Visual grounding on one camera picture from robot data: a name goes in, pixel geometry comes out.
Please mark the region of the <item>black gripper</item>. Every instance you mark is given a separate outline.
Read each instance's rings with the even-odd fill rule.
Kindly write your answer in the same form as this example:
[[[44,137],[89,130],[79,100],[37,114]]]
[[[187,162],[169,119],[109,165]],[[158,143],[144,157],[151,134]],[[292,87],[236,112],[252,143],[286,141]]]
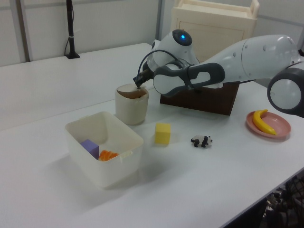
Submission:
[[[149,69],[146,69],[139,73],[139,76],[133,78],[133,81],[137,88],[140,88],[143,83],[146,81],[153,79],[153,72]]]

